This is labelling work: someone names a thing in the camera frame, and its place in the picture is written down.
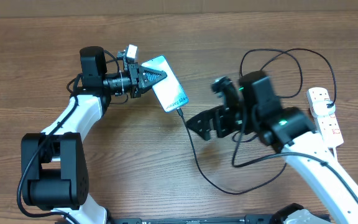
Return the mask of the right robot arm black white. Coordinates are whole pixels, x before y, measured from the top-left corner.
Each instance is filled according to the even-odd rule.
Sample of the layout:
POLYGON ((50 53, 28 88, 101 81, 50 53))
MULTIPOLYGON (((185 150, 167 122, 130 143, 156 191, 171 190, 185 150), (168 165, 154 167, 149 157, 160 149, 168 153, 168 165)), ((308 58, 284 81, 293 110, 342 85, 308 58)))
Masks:
POLYGON ((256 133, 260 142, 274 154, 251 161, 252 164, 282 157, 311 187, 337 223, 358 223, 358 185, 333 157, 312 121, 297 107, 283 108, 263 71, 239 79, 239 88, 222 77, 212 90, 224 103, 202 111, 186 122, 187 127, 205 141, 210 132, 219 138, 239 131, 256 133))

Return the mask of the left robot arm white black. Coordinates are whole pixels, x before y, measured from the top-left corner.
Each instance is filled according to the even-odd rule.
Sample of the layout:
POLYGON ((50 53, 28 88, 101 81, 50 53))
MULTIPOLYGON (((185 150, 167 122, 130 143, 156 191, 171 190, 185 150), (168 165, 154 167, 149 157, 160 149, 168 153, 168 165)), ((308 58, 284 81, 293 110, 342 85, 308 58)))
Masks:
POLYGON ((113 96, 139 98, 167 78, 167 73, 139 65, 137 47, 112 56, 117 71, 108 73, 108 51, 99 46, 80 50, 82 72, 67 85, 69 104, 39 133, 21 141, 21 178, 17 206, 27 217, 59 215, 65 223, 113 223, 111 213, 89 193, 83 141, 106 113, 113 96))

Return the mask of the Samsung Galaxy smartphone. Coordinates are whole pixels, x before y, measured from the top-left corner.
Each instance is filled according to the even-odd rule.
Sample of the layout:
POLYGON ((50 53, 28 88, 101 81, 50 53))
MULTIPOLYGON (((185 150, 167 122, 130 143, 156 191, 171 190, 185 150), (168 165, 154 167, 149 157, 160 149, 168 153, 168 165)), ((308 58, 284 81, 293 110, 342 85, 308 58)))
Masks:
POLYGON ((186 105, 189 99, 175 76, 171 66, 164 55, 160 55, 141 64, 144 67, 160 70, 167 77, 155 84, 152 89, 159 100, 163 110, 169 113, 186 105))

